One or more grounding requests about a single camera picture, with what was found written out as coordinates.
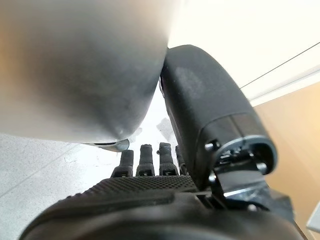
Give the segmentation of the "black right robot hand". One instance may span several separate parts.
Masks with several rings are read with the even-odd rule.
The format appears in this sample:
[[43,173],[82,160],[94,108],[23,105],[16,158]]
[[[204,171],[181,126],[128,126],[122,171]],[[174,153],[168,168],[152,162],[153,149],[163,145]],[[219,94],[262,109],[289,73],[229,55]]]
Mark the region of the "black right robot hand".
[[22,240],[301,240],[290,198],[266,183],[275,144],[226,70],[193,45],[167,51],[160,86],[178,145],[159,146],[159,174],[147,152],[112,176],[59,200]]

